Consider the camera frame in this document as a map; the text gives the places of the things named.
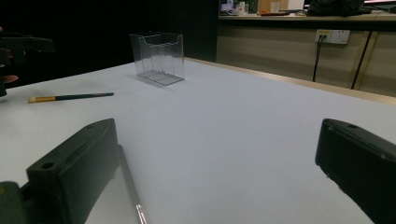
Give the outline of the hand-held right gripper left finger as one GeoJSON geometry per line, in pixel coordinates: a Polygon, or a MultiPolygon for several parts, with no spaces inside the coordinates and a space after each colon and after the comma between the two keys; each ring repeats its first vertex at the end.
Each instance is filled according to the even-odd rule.
{"type": "Polygon", "coordinates": [[[89,124],[27,168],[36,224],[85,224],[120,165],[114,119],[89,124]]]}

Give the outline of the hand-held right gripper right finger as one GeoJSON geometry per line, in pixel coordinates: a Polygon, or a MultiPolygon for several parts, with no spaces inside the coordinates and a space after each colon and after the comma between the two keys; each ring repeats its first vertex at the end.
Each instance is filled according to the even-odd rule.
{"type": "Polygon", "coordinates": [[[374,224],[396,224],[396,145],[336,119],[321,124],[315,163],[374,224]]]}

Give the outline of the black brush with gold ferrule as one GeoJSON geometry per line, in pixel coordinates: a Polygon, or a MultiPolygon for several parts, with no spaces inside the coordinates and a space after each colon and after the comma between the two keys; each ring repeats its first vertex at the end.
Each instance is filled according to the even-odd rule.
{"type": "Polygon", "coordinates": [[[114,92],[100,92],[100,93],[84,93],[84,94],[72,94],[72,95],[56,95],[56,96],[40,96],[40,97],[29,97],[28,104],[54,102],[54,101],[67,101],[76,99],[88,99],[97,97],[113,96],[114,92]]]}

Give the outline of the clear acrylic holder box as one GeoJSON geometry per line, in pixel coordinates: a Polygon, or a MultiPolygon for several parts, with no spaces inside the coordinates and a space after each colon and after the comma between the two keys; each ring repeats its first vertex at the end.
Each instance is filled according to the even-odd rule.
{"type": "Polygon", "coordinates": [[[162,32],[130,34],[139,77],[168,86],[185,79],[183,35],[162,32]]]}

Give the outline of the black curtain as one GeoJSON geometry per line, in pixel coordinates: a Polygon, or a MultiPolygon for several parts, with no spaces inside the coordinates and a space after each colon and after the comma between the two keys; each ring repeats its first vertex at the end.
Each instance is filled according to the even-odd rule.
{"type": "Polygon", "coordinates": [[[131,63],[130,34],[182,34],[184,55],[215,61],[219,0],[0,0],[0,31],[53,41],[27,64],[0,68],[15,88],[131,63]]]}

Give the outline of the beige wooden counter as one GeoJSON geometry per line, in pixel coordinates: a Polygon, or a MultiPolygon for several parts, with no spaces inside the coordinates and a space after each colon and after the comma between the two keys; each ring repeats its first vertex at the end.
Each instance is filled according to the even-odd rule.
{"type": "Polygon", "coordinates": [[[220,16],[218,63],[396,97],[396,14],[220,16]],[[345,45],[317,29],[349,30],[345,45]]]}

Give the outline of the white table sheet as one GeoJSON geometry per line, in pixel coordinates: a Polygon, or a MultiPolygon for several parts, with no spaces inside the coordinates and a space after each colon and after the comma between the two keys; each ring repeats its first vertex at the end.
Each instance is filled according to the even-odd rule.
{"type": "Polygon", "coordinates": [[[152,224],[371,224],[316,166],[321,122],[396,143],[396,98],[188,60],[161,86],[125,64],[18,87],[0,98],[0,181],[87,124],[116,121],[152,224]],[[114,92],[28,104],[29,97],[114,92]]]}

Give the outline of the black bag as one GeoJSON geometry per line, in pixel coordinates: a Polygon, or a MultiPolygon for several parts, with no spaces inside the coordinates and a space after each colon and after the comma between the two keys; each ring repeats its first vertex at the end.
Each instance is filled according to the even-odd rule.
{"type": "Polygon", "coordinates": [[[308,7],[308,16],[358,16],[371,14],[372,10],[363,8],[364,0],[313,0],[308,7]]]}

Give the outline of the cardboard box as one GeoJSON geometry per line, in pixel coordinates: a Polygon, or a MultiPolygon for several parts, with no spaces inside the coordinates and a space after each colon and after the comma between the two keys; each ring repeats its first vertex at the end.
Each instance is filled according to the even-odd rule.
{"type": "Polygon", "coordinates": [[[271,11],[271,3],[272,2],[279,2],[279,8],[280,9],[287,9],[289,0],[258,0],[258,6],[257,6],[257,11],[271,11]]]}

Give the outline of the white wall socket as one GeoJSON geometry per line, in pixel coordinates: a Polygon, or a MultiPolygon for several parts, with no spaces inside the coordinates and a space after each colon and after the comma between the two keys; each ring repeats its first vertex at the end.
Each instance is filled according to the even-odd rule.
{"type": "Polygon", "coordinates": [[[350,35],[349,30],[317,29],[316,42],[345,45],[350,35]]]}

